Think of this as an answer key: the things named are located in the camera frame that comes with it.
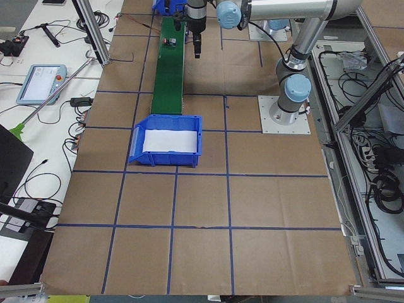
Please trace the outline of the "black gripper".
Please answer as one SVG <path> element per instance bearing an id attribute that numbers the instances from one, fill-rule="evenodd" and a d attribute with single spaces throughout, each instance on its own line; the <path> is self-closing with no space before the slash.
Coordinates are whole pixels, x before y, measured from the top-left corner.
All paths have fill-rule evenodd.
<path id="1" fill-rule="evenodd" d="M 206 29 L 206 18 L 190 19 L 187 26 L 193 33 L 194 57 L 199 59 L 201 56 L 201 33 Z"/>

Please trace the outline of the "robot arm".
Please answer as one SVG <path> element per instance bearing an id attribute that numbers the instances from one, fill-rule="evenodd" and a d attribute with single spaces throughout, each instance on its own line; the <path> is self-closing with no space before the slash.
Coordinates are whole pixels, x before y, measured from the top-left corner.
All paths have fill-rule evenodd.
<path id="1" fill-rule="evenodd" d="M 330 20 L 353 13 L 360 1 L 216 1 L 217 20 L 221 28 L 243 30 L 261 20 L 304 19 L 302 28 L 289 50 L 276 65 L 280 96 L 270 108 L 270 117 L 279 125 L 289 126 L 308 99 L 311 82 L 304 75 L 316 41 Z"/>

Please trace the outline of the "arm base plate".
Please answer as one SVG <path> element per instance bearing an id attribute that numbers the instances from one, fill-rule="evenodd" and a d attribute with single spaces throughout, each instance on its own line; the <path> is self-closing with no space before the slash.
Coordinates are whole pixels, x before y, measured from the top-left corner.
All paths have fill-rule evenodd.
<path id="1" fill-rule="evenodd" d="M 278 96 L 258 96 L 259 114 L 263 134 L 310 135 L 310 127 L 304 106 L 295 113 L 282 111 Z"/>

